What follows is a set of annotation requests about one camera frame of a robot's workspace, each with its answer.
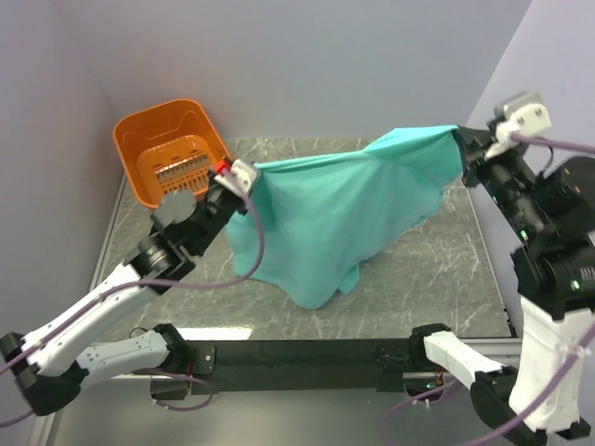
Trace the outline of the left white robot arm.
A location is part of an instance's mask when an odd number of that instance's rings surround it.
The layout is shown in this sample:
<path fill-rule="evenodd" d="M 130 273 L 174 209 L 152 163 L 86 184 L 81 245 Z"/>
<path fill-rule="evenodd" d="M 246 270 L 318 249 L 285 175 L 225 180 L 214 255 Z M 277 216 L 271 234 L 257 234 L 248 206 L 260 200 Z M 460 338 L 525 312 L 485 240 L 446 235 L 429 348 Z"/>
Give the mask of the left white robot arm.
<path fill-rule="evenodd" d="M 189 371 L 192 350 L 170 323 L 109 345 L 94 343 L 128 313 L 180 284 L 194 269 L 193 258 L 205 253 L 235 213 L 245 212 L 252 189 L 250 180 L 216 176 L 202 199 L 187 191 L 168 193 L 151 215 L 149 234 L 102 283 L 42 327 L 2 336 L 5 368 L 32 413 L 55 413 L 82 390 L 120 374 Z"/>

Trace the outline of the orange plastic basket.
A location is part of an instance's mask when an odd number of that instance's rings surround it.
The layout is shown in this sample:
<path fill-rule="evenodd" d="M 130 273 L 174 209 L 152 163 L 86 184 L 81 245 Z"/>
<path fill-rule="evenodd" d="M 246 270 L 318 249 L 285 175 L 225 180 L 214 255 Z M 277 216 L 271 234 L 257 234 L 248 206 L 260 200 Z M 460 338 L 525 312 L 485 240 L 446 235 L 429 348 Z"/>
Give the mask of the orange plastic basket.
<path fill-rule="evenodd" d="M 127 116 L 112 137 L 132 191 L 151 211 L 176 190 L 204 196 L 209 169 L 231 156 L 204 108 L 187 98 Z"/>

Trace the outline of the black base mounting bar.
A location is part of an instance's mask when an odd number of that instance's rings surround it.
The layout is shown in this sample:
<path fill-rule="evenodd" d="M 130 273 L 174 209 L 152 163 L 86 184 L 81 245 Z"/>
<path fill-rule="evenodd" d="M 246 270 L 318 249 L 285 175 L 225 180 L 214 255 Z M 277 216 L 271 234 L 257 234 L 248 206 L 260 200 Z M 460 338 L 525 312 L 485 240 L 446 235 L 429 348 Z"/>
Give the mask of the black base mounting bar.
<path fill-rule="evenodd" d="M 188 341 L 159 371 L 204 379 L 216 391 L 373 388 L 403 392 L 406 374 L 432 374 L 408 338 Z"/>

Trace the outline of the aluminium frame rail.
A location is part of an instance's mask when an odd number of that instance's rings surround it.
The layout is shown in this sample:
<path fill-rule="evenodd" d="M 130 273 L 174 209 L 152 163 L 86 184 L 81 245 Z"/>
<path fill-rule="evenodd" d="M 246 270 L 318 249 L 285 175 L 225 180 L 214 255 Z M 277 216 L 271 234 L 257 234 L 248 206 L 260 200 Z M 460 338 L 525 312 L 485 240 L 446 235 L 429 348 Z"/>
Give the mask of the aluminium frame rail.
<path fill-rule="evenodd" d="M 121 179 L 120 179 L 120 183 L 119 183 L 116 195 L 115 195 L 112 213 L 108 220 L 108 226 L 107 226 L 107 229 L 105 232 L 105 236 L 104 236 L 103 242 L 101 244 L 101 247 L 99 249 L 98 259 L 97 259 L 97 262 L 96 262 L 96 265 L 95 265 L 95 268 L 94 268 L 94 271 L 93 271 L 93 274 L 91 277 L 88 292 L 92 292 L 98 286 L 98 284 L 101 282 L 102 271 L 104 271 L 104 263 L 105 263 L 106 253 L 108 252 L 108 248 L 109 248 L 110 241 L 112 238 L 112 231 L 115 226 L 115 220 L 117 217 L 118 209 L 120 207 L 120 203 L 122 201 L 122 196 L 124 193 L 125 186 L 126 186 L 126 174 L 123 173 L 121 176 Z"/>

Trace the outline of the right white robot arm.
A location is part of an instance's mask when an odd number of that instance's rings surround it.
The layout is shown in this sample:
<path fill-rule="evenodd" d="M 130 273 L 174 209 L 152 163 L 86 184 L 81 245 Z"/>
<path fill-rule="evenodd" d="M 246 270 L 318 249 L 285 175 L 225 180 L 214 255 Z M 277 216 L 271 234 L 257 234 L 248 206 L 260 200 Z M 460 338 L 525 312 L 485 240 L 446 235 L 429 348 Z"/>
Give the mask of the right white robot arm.
<path fill-rule="evenodd" d="M 579 151 L 549 174 L 525 162 L 525 146 L 495 157 L 486 130 L 459 128 L 454 138 L 468 187 L 483 186 L 520 240 L 511 260 L 523 313 L 519 364 L 479 354 L 446 326 L 414 329 L 408 360 L 438 365 L 469 390 L 473 407 L 495 437 L 543 445 L 549 434 L 589 435 L 578 390 L 594 336 L 594 161 Z"/>

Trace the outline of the teal t-shirt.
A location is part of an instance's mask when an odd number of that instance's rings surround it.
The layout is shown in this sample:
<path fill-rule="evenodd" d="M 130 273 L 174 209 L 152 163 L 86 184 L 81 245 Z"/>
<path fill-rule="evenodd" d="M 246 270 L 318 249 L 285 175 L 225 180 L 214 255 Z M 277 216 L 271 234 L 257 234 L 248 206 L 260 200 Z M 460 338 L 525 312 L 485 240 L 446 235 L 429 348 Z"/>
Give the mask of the teal t-shirt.
<path fill-rule="evenodd" d="M 252 193 L 262 224 L 234 215 L 233 272 L 317 309 L 360 279 L 359 265 L 439 208 L 462 165 L 454 125 L 396 128 L 358 151 L 259 164 Z"/>

